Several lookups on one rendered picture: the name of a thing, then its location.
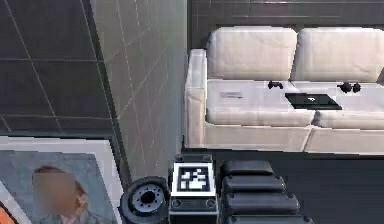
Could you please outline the black laptop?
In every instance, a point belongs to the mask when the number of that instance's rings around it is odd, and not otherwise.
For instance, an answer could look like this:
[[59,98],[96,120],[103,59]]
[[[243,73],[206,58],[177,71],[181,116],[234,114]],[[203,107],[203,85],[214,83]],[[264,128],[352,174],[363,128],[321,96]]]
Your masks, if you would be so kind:
[[295,109],[341,110],[342,107],[327,94],[286,93],[286,99]]

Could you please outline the white sofa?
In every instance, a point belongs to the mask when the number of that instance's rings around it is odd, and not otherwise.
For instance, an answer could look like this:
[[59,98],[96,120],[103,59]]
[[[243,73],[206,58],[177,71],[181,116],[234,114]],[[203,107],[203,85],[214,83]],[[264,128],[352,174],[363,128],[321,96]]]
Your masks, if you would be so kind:
[[[286,93],[327,94],[342,109],[295,109]],[[218,28],[190,52],[185,112],[191,148],[384,155],[384,30]]]

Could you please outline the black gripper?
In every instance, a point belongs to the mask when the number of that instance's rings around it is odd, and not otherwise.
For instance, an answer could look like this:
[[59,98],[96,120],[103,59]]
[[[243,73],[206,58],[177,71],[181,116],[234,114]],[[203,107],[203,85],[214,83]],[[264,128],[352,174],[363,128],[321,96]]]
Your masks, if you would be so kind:
[[169,224],[169,197],[163,177],[148,176],[134,181],[120,198],[122,224]]

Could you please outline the white framed portrait picture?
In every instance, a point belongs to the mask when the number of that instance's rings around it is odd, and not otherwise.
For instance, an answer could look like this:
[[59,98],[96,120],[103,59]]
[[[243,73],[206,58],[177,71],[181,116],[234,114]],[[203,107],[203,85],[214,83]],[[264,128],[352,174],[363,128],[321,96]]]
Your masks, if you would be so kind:
[[107,140],[0,137],[0,224],[123,224]]

